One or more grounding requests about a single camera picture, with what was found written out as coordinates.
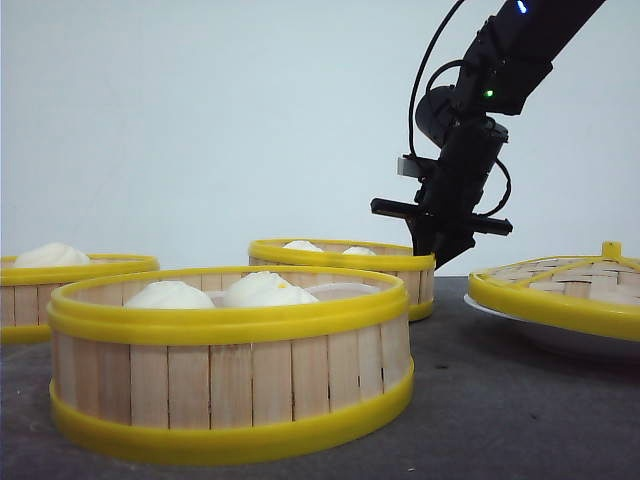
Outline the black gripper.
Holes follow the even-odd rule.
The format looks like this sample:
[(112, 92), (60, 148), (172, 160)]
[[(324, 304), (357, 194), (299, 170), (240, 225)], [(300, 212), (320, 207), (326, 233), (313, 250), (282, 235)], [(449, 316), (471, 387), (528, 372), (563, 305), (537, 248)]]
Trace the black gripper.
[(375, 198), (374, 214), (407, 220), (414, 256), (434, 254), (435, 269), (475, 246), (475, 232), (506, 236), (507, 220), (474, 212), (508, 131), (481, 116), (452, 127), (434, 161), (417, 163), (421, 188), (412, 204)]

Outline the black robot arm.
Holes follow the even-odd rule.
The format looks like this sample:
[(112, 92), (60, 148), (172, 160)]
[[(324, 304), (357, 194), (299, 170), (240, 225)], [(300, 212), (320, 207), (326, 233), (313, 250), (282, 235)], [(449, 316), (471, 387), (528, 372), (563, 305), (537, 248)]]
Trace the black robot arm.
[(431, 255), (441, 267), (471, 249), (477, 233), (506, 236), (513, 230), (495, 207), (475, 212), (507, 129), (494, 114), (515, 116), (553, 69), (553, 61), (601, 7), (599, 1), (507, 1), (477, 31), (460, 59), (433, 73), (456, 68), (453, 85), (426, 84), (409, 101), (408, 132), (422, 132), (440, 150), (437, 158), (414, 149), (398, 160), (398, 173), (420, 183), (412, 203), (375, 198), (377, 215), (407, 224), (416, 256)]

